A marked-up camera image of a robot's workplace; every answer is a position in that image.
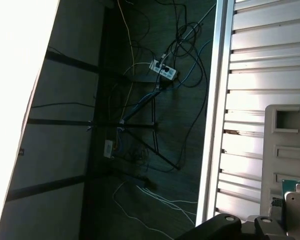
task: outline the floor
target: floor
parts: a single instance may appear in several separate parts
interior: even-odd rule
[[[160,5],[154,0],[135,0],[134,5],[120,1],[126,23],[129,26],[132,40],[139,40],[147,32],[149,18],[149,33],[140,41],[143,47],[151,49],[157,58],[160,58],[167,46],[175,39],[176,18],[173,5]],[[191,0],[176,1],[185,3],[187,7],[188,22],[197,22],[215,3],[214,0]],[[177,7],[178,14],[181,14],[180,21],[183,20],[183,8]],[[205,18],[201,26],[201,34],[196,41],[196,48],[213,38],[215,9]],[[104,40],[102,49],[105,59],[104,66],[124,73],[132,65],[131,50],[127,37],[127,29],[123,23],[118,5],[108,11],[104,23]],[[203,50],[201,56],[203,65],[210,76],[212,43],[210,42]],[[144,50],[141,54],[139,50],[135,63],[152,60],[149,51]],[[191,68],[194,60],[187,56],[179,59],[176,69],[179,71],[179,78],[183,79]],[[135,67],[135,75],[145,75],[149,65],[140,64]],[[155,73],[150,72],[149,76],[156,78]],[[200,77],[200,71],[196,67],[187,80],[187,84],[195,83]],[[101,109],[98,115],[99,120],[119,119],[121,109],[111,108],[107,112],[109,92],[112,90],[115,80],[101,78],[99,83],[99,93],[97,97],[98,107]],[[145,94],[150,93],[154,84],[136,83],[132,89],[128,104],[137,103]],[[122,106],[126,102],[130,85],[117,86],[111,95],[111,106]],[[174,91],[162,92],[156,98],[156,118],[158,121],[158,145],[160,153],[170,161],[176,163],[180,157],[186,134],[198,115],[203,105],[207,84],[205,80],[195,88],[180,87]],[[169,200],[186,200],[196,202],[199,194],[200,172],[202,165],[202,151],[204,146],[205,133],[205,108],[193,126],[186,142],[186,155],[182,155],[180,162],[181,170],[173,170],[169,173],[160,172],[147,168],[147,164],[160,170],[169,170],[171,167],[160,158],[148,154],[146,164],[139,166],[131,164],[120,158],[108,159],[102,156],[104,141],[106,139],[116,140],[116,129],[97,129],[93,147],[93,161],[90,169],[103,171],[109,166],[135,176],[147,177],[152,183],[152,191]],[[130,123],[150,123],[151,105],[146,106],[140,113],[135,115]],[[145,142],[153,146],[152,132],[149,130],[133,131]],[[117,155],[126,157],[126,153],[131,148],[141,148],[141,146],[127,134],[119,134],[122,142],[121,151]],[[124,181],[124,178],[105,177],[96,180],[88,188],[88,211],[87,221],[82,229],[84,239],[168,239],[164,234],[149,230],[135,219],[129,219],[122,209],[113,200],[113,193]],[[193,225],[186,216],[178,210],[168,208],[158,200],[151,198],[141,192],[133,183],[126,182],[116,193],[115,199],[124,208],[125,212],[133,217],[142,220],[147,226],[161,230],[176,238],[182,233],[190,230]],[[196,204],[177,203],[186,211],[196,213]]]

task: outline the power strip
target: power strip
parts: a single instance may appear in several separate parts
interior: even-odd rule
[[[157,67],[157,63],[159,63],[159,61],[157,60],[153,60],[150,64],[150,69],[155,71],[157,74],[160,72],[160,75],[173,81],[176,76],[177,76],[177,71],[165,64],[160,64],[159,67]]]

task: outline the black metal bar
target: black metal bar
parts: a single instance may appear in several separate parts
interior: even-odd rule
[[[76,185],[83,183],[87,178],[82,176],[70,177],[62,180],[52,181],[48,183],[43,183],[35,186],[24,187],[21,189],[10,190],[6,196],[6,202],[10,202],[17,199],[22,199],[30,197],[37,194],[42,194],[45,192],[65,188],[71,185]]]
[[[155,119],[154,119],[154,99],[152,98],[151,100],[151,122],[154,123]]]
[[[157,132],[156,131],[153,131],[153,132],[154,132],[155,148],[156,148],[156,151],[159,153],[159,144],[158,144]]]
[[[132,136],[133,138],[135,138],[137,141],[139,141],[141,144],[143,144],[144,146],[146,146],[151,152],[153,152],[155,155],[157,155],[158,157],[160,157],[162,160],[164,160],[166,163],[168,163],[169,165],[171,165],[172,167],[174,167],[177,170],[180,170],[180,167],[178,167],[177,165],[175,165],[174,163],[172,163],[171,161],[169,161],[166,157],[164,157],[163,155],[161,155],[159,152],[157,152],[153,147],[151,147],[149,144],[147,144],[146,142],[144,142],[141,138],[139,138],[137,135],[133,134],[131,131],[129,131],[128,129],[125,130],[125,132],[127,132],[130,136]]]
[[[28,124],[38,125],[65,125],[65,126],[95,126],[92,121],[70,121],[70,120],[54,120],[54,119],[37,119],[28,118]]]
[[[156,122],[156,98],[152,99],[153,101],[153,108],[152,108],[152,114],[153,114],[153,123]]]
[[[28,124],[38,125],[64,125],[64,126],[87,126],[87,127],[112,127],[112,128],[130,128],[130,129],[155,129],[155,124],[136,124],[136,123],[117,123],[117,122],[92,122],[92,121],[71,121],[54,119],[28,118]]]
[[[75,68],[78,68],[78,69],[93,72],[93,73],[96,73],[96,74],[104,74],[104,75],[107,75],[109,77],[121,78],[121,79],[124,79],[124,80],[128,79],[126,76],[123,76],[122,74],[119,74],[117,72],[113,72],[113,71],[110,71],[108,69],[101,68],[101,67],[98,67],[96,65],[92,65],[90,63],[80,61],[80,60],[77,60],[75,58],[68,57],[66,55],[56,53],[54,51],[47,50],[46,53],[45,53],[45,58],[48,59],[48,60],[51,60],[51,61],[55,61],[57,63],[65,64],[65,65],[72,66],[72,67],[75,67]]]
[[[154,150],[158,152],[157,145],[156,145],[156,139],[155,139],[155,131],[152,132],[152,139],[153,139]]]
[[[147,105],[153,98],[158,96],[161,92],[157,91],[153,93],[147,100],[141,102],[132,112],[128,113],[128,115],[124,118],[125,121],[131,119],[134,115],[136,115],[145,105]]]

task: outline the wall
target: wall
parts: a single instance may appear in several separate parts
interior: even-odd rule
[[[49,45],[97,65],[103,19],[104,7],[97,0],[61,0]],[[46,60],[32,106],[57,102],[94,105],[97,80],[96,74]],[[50,106],[32,109],[30,117],[90,121],[93,111],[79,105]],[[17,159],[10,189],[82,175],[91,136],[86,130],[82,126],[28,125],[21,144],[24,156]],[[83,184],[78,184],[6,203],[0,240],[78,239],[82,197]]]

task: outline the white cord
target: white cord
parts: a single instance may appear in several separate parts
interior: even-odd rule
[[[184,200],[174,200],[174,201],[171,201],[171,200],[168,200],[168,199],[165,199],[163,196],[160,196],[158,194],[155,194],[154,192],[150,191],[148,188],[145,188],[146,191],[148,191],[149,193],[169,202],[169,203],[187,203],[187,204],[197,204],[198,202],[197,201],[184,201]]]
[[[116,193],[117,193],[118,190],[122,187],[122,185],[125,184],[125,183],[126,183],[125,181],[124,181],[123,183],[121,183],[121,184],[119,185],[119,187],[114,191],[114,193],[112,194],[112,199],[113,199],[113,201],[121,208],[121,210],[124,212],[124,214],[125,214],[128,218],[137,220],[137,221],[139,221],[143,226],[145,226],[147,229],[152,230],[152,231],[155,231],[155,232],[158,232],[158,233],[161,233],[161,234],[165,235],[167,238],[173,240],[173,238],[170,237],[170,236],[169,236],[168,234],[166,234],[165,232],[160,231],[160,230],[155,229],[155,228],[148,227],[148,226],[147,226],[143,221],[141,221],[139,218],[136,218],[136,217],[134,217],[134,216],[129,216],[129,215],[126,213],[126,211],[124,210],[124,208],[123,208],[123,207],[116,201],[116,199],[115,199]]]
[[[183,210],[181,207],[179,207],[179,206],[177,206],[176,208],[175,207],[172,207],[171,205],[174,205],[174,204],[172,204],[171,202],[168,202],[168,201],[165,201],[165,200],[163,200],[163,199],[160,199],[160,198],[158,198],[157,196],[155,196],[155,195],[152,195],[151,193],[151,191],[150,192],[146,192],[146,189],[144,189],[144,190],[142,190],[142,189],[140,189],[142,192],[144,192],[145,194],[147,194],[147,195],[149,195],[149,196],[151,196],[151,197],[153,197],[154,199],[157,199],[157,200],[159,200],[161,203],[163,203],[163,204],[165,204],[165,205],[167,205],[169,208],[171,208],[171,209],[174,209],[174,210],[179,210],[179,211],[181,211],[181,210]],[[195,214],[195,213],[193,213],[193,212],[189,212],[189,211],[186,211],[186,210],[183,210],[185,213],[187,213],[187,214],[191,214],[191,215],[194,215],[194,216],[196,216],[197,214]]]
[[[188,214],[186,214],[186,212],[185,212],[181,207],[179,207],[179,206],[177,206],[177,205],[175,205],[175,204],[173,204],[173,203],[171,203],[171,202],[168,202],[168,201],[159,199],[159,198],[155,197],[154,195],[152,195],[151,193],[147,192],[146,190],[141,189],[139,186],[137,186],[137,188],[140,189],[143,193],[149,195],[150,197],[153,197],[153,198],[155,198],[155,199],[157,199],[157,200],[160,200],[160,202],[162,202],[162,203],[166,203],[166,205],[172,205],[172,206],[174,206],[174,207],[175,207],[175,210],[180,210],[180,211],[181,211],[181,212],[189,219],[189,221],[190,221],[193,225],[195,225],[194,221],[192,221],[192,219],[188,216]]]
[[[139,65],[139,64],[148,64],[150,65],[151,62],[136,62],[135,64],[131,65],[127,70],[125,70],[124,74],[123,75],[126,75],[126,73],[135,65]]]

